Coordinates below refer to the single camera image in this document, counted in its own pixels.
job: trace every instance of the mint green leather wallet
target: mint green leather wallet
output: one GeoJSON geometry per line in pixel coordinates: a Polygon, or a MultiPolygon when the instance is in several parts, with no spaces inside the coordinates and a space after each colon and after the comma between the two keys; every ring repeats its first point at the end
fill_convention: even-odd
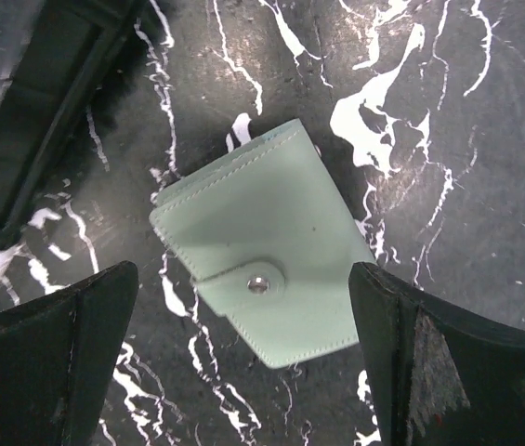
{"type": "Polygon", "coordinates": [[[357,343],[348,294],[374,262],[299,120],[162,190],[151,223],[268,367],[357,343]]]}

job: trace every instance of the wallet flap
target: wallet flap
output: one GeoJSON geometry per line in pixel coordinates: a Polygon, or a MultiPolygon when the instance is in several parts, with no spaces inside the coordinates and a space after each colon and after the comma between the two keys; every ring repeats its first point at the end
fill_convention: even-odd
{"type": "Polygon", "coordinates": [[[348,274],[374,258],[299,121],[163,189],[157,203],[151,223],[203,300],[269,367],[357,342],[348,274]],[[241,299],[249,276],[227,271],[260,259],[284,277],[282,293],[241,299]]]}
{"type": "Polygon", "coordinates": [[[242,309],[272,306],[282,297],[281,271],[269,262],[257,261],[194,284],[217,316],[242,309]]]}

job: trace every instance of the snap button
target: snap button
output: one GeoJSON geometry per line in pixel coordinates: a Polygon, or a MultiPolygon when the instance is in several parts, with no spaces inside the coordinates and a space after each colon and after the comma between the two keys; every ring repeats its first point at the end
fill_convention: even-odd
{"type": "Polygon", "coordinates": [[[247,289],[255,295],[263,295],[270,288],[270,281],[264,276],[252,276],[247,282],[247,289]]]}

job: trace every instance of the wallet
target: wallet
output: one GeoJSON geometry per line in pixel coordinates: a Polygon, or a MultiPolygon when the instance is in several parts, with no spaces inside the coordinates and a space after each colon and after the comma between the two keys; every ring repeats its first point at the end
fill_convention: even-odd
{"type": "Polygon", "coordinates": [[[358,342],[348,275],[374,257],[299,120],[161,190],[151,224],[268,367],[358,342]]]}

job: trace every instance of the silver button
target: silver button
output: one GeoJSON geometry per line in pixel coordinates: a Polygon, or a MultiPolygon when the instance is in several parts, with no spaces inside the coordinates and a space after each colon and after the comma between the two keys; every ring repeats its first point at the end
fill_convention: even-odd
{"type": "Polygon", "coordinates": [[[247,283],[247,289],[255,295],[263,295],[269,288],[270,282],[264,276],[252,276],[247,283]]]}

